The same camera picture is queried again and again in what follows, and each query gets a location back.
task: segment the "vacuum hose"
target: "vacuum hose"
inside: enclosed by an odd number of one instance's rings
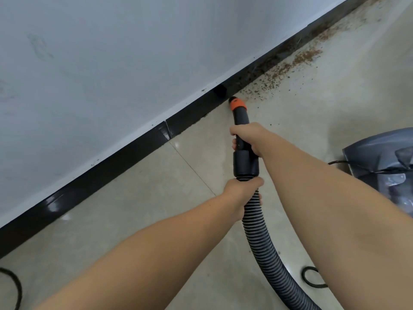
[[[247,107],[236,97],[229,99],[236,125],[249,124]],[[234,176],[239,181],[249,181],[259,175],[258,157],[251,145],[237,136],[234,151]],[[261,271],[281,301],[290,310],[321,310],[294,281],[271,241],[262,214],[258,190],[245,205],[242,219],[251,251]]]

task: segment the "tile floor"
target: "tile floor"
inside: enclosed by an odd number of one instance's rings
[[[411,126],[413,0],[372,0],[237,94],[251,121],[324,161],[359,139]],[[22,309],[56,292],[119,241],[221,193],[232,177],[232,114],[222,104],[0,260],[23,282]],[[328,289],[299,279],[311,260],[262,167],[264,215],[292,276],[322,309],[341,309]],[[16,293],[0,276],[1,309]],[[168,307],[285,309],[236,224]]]

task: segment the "gray vacuum body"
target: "gray vacuum body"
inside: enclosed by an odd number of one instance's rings
[[[413,217],[412,127],[360,140],[344,148],[343,154],[354,177],[384,194]]]

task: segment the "dust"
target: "dust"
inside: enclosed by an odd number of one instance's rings
[[[280,62],[271,70],[265,72],[253,85],[248,85],[243,89],[242,93],[245,95],[254,94],[257,97],[255,99],[261,100],[261,93],[271,91],[273,94],[274,90],[280,86],[282,80],[286,77],[289,78],[288,74],[290,72],[300,71],[302,67],[312,65],[313,62],[320,57],[323,53],[324,42],[340,32],[353,31],[369,23],[368,10],[376,4],[381,4],[379,8],[382,8],[388,1],[389,0],[367,0],[333,26],[328,27],[328,23],[319,25],[311,32],[314,39],[307,44],[305,49],[296,53],[292,62]]]

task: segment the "white wall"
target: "white wall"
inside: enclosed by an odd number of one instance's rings
[[[0,226],[344,0],[0,0]]]

